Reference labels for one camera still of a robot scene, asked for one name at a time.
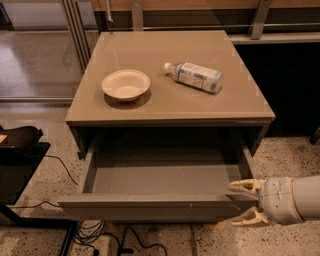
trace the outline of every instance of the floor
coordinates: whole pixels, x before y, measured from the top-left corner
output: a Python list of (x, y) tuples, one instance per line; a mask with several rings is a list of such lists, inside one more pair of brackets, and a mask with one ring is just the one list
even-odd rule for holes
[[(96, 35), (90, 34), (91, 46)], [(1, 96), (73, 96), (81, 79), (77, 56), (70, 37), (60, 33), (0, 33)], [(33, 125), (42, 129), (41, 141), (51, 144), (48, 155), (60, 157), (70, 175), (79, 181), (83, 161), (65, 124), (68, 105), (13, 104), (0, 106), (0, 125), (5, 129)], [(320, 147), (308, 137), (265, 138), (254, 156), (262, 178), (304, 177), (320, 174)], [(43, 201), (57, 204), (62, 195), (75, 193), (76, 185), (62, 164), (45, 157), (15, 206), (35, 206)], [(20, 216), (66, 218), (61, 208), (42, 204), (35, 208), (14, 208)], [(86, 227), (96, 222), (85, 223)], [(121, 238), (126, 225), (106, 223), (105, 232)], [(227, 223), (131, 225), (144, 245), (162, 244), (172, 256), (211, 255), (320, 255), (320, 222), (274, 225), (264, 228), (234, 228)], [(64, 232), (56, 230), (0, 227), (0, 255), (58, 255)], [(133, 255), (165, 255), (161, 247), (143, 249), (129, 230), (126, 247)], [(116, 255), (112, 237), (94, 242), (100, 255)], [(90, 247), (72, 244), (70, 255), (93, 255)]]

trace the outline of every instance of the bottle label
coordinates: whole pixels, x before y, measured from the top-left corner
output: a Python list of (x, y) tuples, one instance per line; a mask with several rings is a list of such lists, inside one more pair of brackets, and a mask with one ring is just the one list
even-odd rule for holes
[(219, 71), (186, 62), (179, 69), (178, 81), (205, 91), (215, 92), (220, 76)]

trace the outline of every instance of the wooden panel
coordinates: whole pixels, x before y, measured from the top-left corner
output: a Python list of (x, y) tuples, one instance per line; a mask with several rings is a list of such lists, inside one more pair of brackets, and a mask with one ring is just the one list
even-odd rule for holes
[[(105, 10), (105, 0), (91, 0), (94, 11)], [(130, 0), (109, 0), (112, 11), (131, 10)], [(142, 0), (143, 10), (255, 9), (259, 0)], [(276, 0), (271, 8), (320, 7), (319, 0)]]
[(19, 4), (32, 4), (32, 3), (59, 3), (60, 0), (0, 0), (0, 3), (6, 3), (6, 4), (13, 4), (13, 3), (19, 3)]

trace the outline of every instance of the black panel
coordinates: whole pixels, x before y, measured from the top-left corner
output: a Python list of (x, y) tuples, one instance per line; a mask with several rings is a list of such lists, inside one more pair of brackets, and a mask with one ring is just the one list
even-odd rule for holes
[(311, 136), (320, 126), (320, 44), (237, 45), (276, 114), (269, 136)]

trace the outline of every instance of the cabinet top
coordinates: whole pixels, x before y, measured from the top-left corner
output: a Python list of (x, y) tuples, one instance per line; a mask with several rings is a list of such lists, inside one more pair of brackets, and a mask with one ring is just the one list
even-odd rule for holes
[[(165, 76), (166, 62), (191, 62), (223, 73), (222, 89), (208, 94)], [(139, 70), (151, 80), (136, 101), (121, 103), (102, 91), (112, 72)], [(271, 122), (274, 114), (224, 31), (101, 33), (66, 122), (108, 126)]]

